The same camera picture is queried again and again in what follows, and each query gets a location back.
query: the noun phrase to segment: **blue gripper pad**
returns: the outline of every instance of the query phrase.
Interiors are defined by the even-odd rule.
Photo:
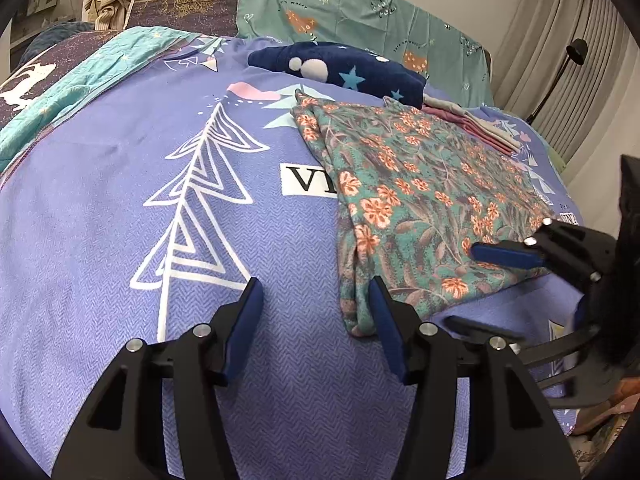
[[[238,319],[226,340],[225,367],[223,374],[230,383],[241,371],[249,353],[249,347],[254,340],[255,329],[260,321],[262,306],[264,304],[264,292],[262,283],[255,280],[254,286],[249,291],[244,302],[244,307],[238,315]]]
[[[382,349],[385,352],[386,362],[390,370],[404,384],[407,370],[404,362],[402,336],[393,316],[386,307],[385,295],[375,279],[369,282],[369,309],[376,324]]]
[[[545,262],[535,250],[511,249],[501,244],[475,243],[471,246],[471,256],[478,262],[486,262],[501,267],[514,267],[515,269],[535,269],[544,267]]]

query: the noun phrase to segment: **floor lamp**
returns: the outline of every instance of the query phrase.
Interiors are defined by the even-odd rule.
[[[546,93],[542,101],[540,101],[538,108],[536,108],[536,110],[529,117],[527,117],[527,124],[531,124],[540,113],[540,110],[542,110],[542,107],[545,105],[546,100],[549,99],[551,92],[554,91],[554,88],[558,84],[558,81],[560,81],[560,78],[562,77],[562,74],[564,73],[566,66],[569,64],[569,60],[582,66],[584,65],[584,59],[587,57],[588,51],[589,51],[589,46],[587,45],[587,42],[581,38],[578,38],[577,40],[573,40],[569,45],[567,45],[566,58],[564,59],[564,63],[562,63],[560,70],[558,70],[558,73],[556,74],[556,78],[551,83],[551,88]]]

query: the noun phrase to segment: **star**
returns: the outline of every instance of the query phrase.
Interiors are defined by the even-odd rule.
[[[348,74],[343,74],[342,72],[338,72],[340,77],[344,79],[344,85],[342,88],[350,88],[351,90],[358,91],[358,83],[362,83],[365,79],[363,77],[359,77],[356,74],[356,67],[353,67]]]

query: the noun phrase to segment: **silver bolt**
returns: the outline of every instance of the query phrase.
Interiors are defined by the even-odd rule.
[[[211,333],[211,327],[206,323],[201,323],[193,327],[193,335],[196,337],[206,337]]]
[[[420,333],[423,335],[436,335],[438,333],[438,326],[433,323],[422,323],[420,325]]]
[[[489,339],[489,345],[494,350],[504,350],[505,348],[507,348],[507,342],[499,335],[494,335],[491,339]]]
[[[129,352],[137,352],[138,350],[140,350],[143,346],[144,346],[144,342],[142,341],[142,339],[131,339],[129,341],[127,341],[127,350],[129,350]]]

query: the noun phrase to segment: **black lamp shade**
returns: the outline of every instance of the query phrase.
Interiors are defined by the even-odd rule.
[[[587,46],[587,42],[582,38],[573,40],[566,47],[566,52],[569,55],[569,58],[580,66],[584,65],[584,59],[587,57],[588,51],[589,47]]]

